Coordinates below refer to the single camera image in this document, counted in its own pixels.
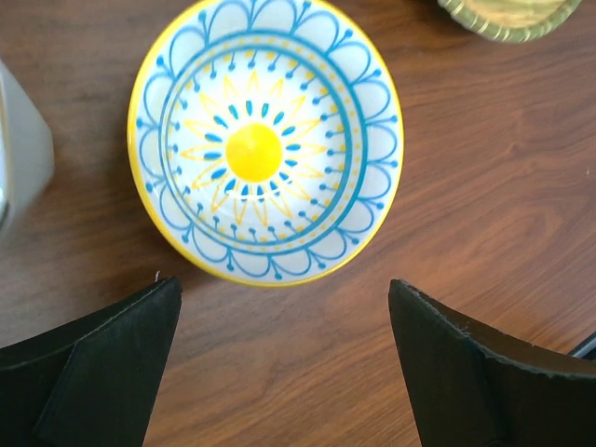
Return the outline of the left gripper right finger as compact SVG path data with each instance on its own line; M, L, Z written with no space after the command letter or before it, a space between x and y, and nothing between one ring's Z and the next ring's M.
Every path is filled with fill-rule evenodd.
M557 353L397 279L388 308L422 445L594 445L593 335Z

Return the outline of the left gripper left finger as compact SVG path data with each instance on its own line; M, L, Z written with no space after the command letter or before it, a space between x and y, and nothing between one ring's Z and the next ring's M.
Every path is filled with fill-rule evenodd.
M2 445L141 446L181 306L164 278L2 348Z

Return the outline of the small daisy bowl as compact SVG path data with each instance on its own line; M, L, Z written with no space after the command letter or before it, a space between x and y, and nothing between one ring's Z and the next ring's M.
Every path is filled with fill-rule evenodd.
M326 1L199 1L146 54L129 100L139 197L219 278L289 287L354 259L400 181L399 97L378 49Z

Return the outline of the white cup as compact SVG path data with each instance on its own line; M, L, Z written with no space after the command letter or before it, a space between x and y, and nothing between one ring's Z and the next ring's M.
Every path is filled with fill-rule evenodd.
M1 238L46 189L54 173L51 130L5 64L1 65Z

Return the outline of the yellow patterned plate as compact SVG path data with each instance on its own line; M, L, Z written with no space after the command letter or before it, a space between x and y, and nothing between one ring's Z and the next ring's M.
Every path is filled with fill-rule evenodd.
M520 44L561 26L581 0L439 0L461 26L487 40Z

